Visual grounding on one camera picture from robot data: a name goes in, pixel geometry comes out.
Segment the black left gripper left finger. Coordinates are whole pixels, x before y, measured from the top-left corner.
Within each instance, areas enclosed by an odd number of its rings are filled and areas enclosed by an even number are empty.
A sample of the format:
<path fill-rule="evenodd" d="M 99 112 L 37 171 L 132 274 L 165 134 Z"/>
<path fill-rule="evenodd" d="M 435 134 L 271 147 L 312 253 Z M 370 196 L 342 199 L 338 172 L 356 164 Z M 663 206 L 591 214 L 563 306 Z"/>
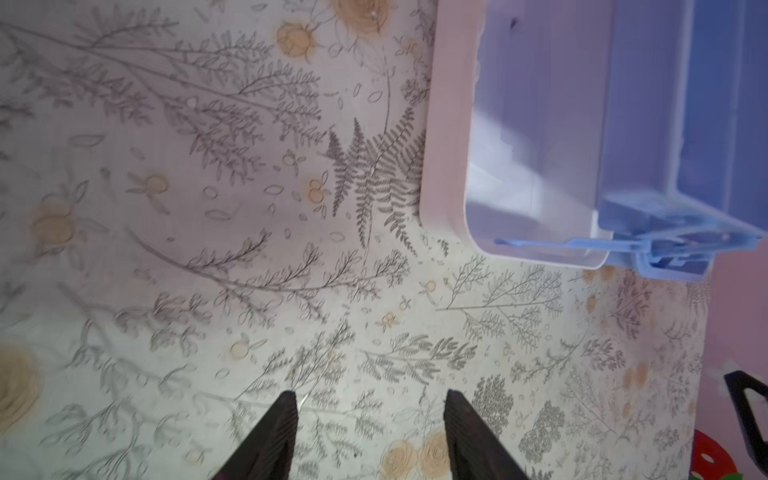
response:
<path fill-rule="evenodd" d="M 287 480 L 298 420 L 296 394 L 283 391 L 212 479 Z"/>

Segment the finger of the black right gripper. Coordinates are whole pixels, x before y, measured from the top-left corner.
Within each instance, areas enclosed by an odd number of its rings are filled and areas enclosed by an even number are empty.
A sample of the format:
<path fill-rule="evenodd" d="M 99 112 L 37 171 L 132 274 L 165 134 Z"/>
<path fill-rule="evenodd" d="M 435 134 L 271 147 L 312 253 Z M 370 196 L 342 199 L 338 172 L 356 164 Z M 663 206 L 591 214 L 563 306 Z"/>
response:
<path fill-rule="evenodd" d="M 752 391 L 766 399 L 767 386 L 741 370 L 726 374 L 724 381 L 738 418 L 747 453 L 758 470 L 766 474 L 767 442 L 763 439 L 747 392 Z"/>

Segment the white lid blue tool box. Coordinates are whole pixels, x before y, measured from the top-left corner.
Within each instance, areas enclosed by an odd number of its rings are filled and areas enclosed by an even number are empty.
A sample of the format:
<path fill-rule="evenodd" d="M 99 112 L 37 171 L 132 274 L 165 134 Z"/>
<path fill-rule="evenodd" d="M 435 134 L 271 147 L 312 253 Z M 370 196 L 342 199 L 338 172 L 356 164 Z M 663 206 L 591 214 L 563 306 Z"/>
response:
<path fill-rule="evenodd" d="M 763 1 L 442 1 L 423 226 L 483 254 L 702 279 L 767 237 Z"/>

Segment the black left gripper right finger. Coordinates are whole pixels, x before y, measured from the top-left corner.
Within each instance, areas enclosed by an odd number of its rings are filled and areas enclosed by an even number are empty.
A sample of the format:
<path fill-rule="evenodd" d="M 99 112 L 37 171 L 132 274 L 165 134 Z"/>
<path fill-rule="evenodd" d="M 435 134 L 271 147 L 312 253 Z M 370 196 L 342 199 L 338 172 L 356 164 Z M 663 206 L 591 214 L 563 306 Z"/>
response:
<path fill-rule="evenodd" d="M 460 391 L 448 390 L 443 419 L 453 479 L 529 479 Z"/>

